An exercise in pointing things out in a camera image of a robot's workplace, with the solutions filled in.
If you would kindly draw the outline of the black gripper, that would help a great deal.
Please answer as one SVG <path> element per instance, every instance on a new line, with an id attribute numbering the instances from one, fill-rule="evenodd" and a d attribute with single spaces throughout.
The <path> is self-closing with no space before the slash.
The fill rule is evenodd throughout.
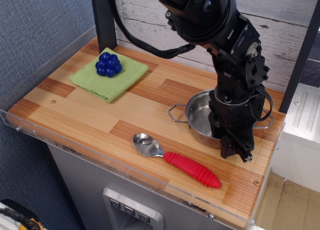
<path id="1" fill-rule="evenodd" d="M 244 163 L 253 159 L 251 151 L 255 148 L 253 129 L 261 118 L 265 97 L 261 93 L 240 99 L 237 104 L 226 96 L 218 96 L 216 90 L 209 92 L 208 115 L 211 134 L 221 139 L 220 156 L 224 159 L 239 155 Z"/>

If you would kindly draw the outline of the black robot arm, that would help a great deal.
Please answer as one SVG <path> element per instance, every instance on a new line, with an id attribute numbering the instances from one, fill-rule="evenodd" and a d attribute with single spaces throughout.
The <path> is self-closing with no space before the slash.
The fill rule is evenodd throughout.
<path id="1" fill-rule="evenodd" d="M 262 56 L 260 35 L 237 10 L 236 0 L 159 0 L 167 8 L 168 24 L 192 45 L 212 57 L 217 85 L 208 94 L 211 134 L 221 140 L 220 155 L 252 160 L 253 129 L 265 121 L 263 82 L 269 67 Z"/>

